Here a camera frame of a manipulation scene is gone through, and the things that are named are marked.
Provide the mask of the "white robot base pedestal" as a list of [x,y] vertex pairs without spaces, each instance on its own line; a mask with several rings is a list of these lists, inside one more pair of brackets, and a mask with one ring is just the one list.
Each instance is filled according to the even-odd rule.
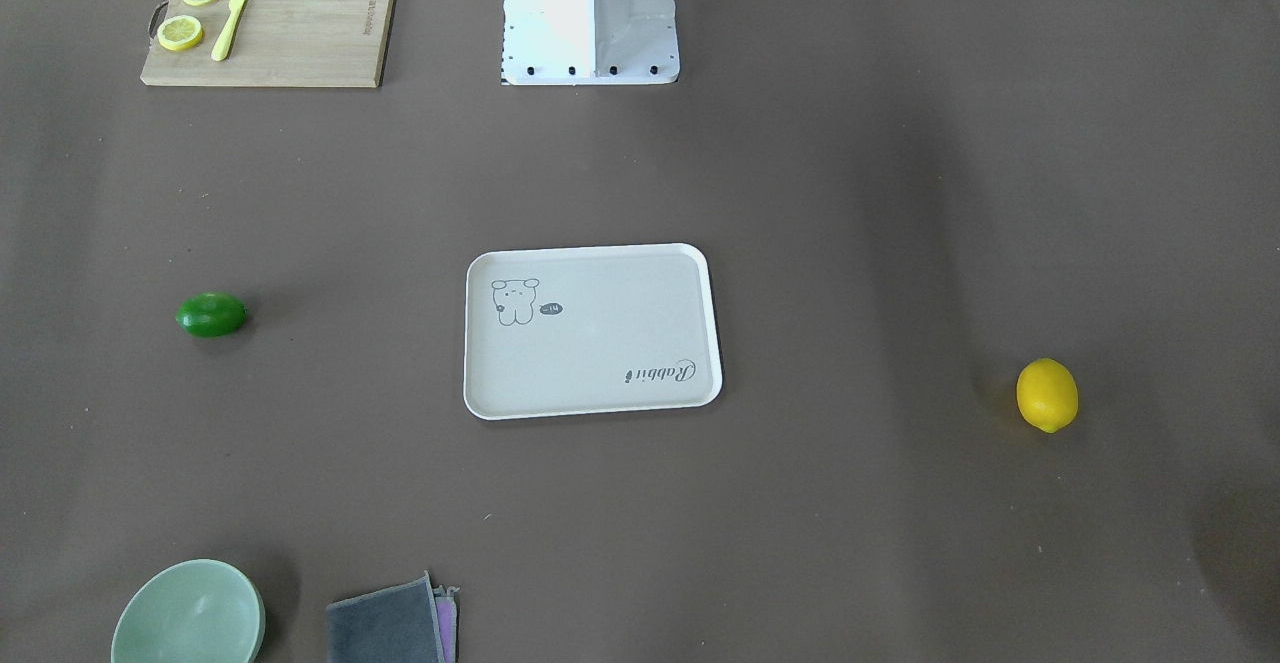
[[675,0],[504,0],[508,86],[637,86],[678,81]]

